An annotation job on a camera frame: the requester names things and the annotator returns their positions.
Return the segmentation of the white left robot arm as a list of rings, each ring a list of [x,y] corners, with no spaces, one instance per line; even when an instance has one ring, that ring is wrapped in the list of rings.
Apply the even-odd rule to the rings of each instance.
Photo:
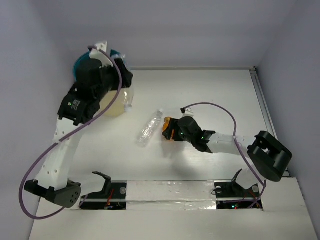
[[[75,78],[59,107],[53,144],[40,156],[45,162],[34,179],[24,179],[20,185],[20,202],[26,191],[63,209],[78,203],[85,188],[69,177],[69,171],[80,140],[121,90],[131,87],[133,74],[120,57],[113,57],[111,64],[87,57],[77,65]]]

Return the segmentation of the aluminium side rail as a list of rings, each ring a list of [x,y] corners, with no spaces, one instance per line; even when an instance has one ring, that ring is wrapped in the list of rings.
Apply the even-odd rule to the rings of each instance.
[[[257,69],[255,67],[251,68],[249,70],[251,79],[252,79],[252,83],[257,95],[257,99],[260,105],[260,109],[262,112],[262,116],[266,125],[266,129],[267,131],[273,135],[274,138],[278,139],[277,134],[276,134],[276,130],[274,128],[273,122],[272,122],[272,118],[266,103],[266,99],[264,97],[264,93],[259,81],[259,77],[258,77],[258,73],[257,73]]]

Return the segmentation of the clear unlabelled plastic bottle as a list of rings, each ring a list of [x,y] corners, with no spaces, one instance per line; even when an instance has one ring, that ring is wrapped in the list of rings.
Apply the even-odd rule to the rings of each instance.
[[[124,54],[118,53],[118,54],[114,55],[115,62],[116,62],[116,59],[122,59],[124,64],[127,67],[126,56]],[[133,99],[134,99],[133,81],[132,81],[131,87],[121,88],[121,92],[123,93],[124,111],[128,112],[132,108]]]

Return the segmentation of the clear bottle white cap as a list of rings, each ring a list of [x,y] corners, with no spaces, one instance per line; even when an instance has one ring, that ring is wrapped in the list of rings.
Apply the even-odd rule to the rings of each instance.
[[[160,122],[163,118],[163,109],[157,109],[144,125],[136,138],[136,142],[139,146],[145,147],[151,140],[152,136],[158,129]]]

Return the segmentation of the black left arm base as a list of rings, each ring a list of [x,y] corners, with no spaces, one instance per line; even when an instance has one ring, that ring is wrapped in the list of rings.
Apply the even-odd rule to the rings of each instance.
[[[126,210],[127,209],[127,181],[113,181],[110,176],[93,171],[94,175],[104,179],[100,191],[91,192],[81,198],[79,208],[81,210]]]

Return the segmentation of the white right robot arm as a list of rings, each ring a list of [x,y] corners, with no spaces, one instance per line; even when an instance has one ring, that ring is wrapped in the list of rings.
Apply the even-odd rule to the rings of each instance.
[[[279,182],[293,157],[291,151],[267,131],[260,131],[254,137],[226,135],[201,129],[191,116],[166,117],[162,135],[167,141],[188,142],[202,153],[243,157],[247,168],[239,170],[230,183],[235,196],[242,196],[258,183]]]

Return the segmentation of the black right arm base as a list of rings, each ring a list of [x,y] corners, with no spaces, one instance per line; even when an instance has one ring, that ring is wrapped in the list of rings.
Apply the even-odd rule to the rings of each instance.
[[[261,200],[251,206],[260,195],[258,184],[243,188],[236,182],[241,172],[242,169],[238,170],[230,181],[214,183],[211,195],[216,197],[216,208],[218,210],[262,209]]]

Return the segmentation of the small orange juice bottle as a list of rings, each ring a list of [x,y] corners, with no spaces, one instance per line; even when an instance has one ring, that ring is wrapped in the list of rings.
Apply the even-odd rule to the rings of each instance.
[[[172,118],[167,116],[164,118],[164,124],[162,126],[162,136],[167,141],[172,141],[174,137],[175,130],[173,124],[171,124]]]

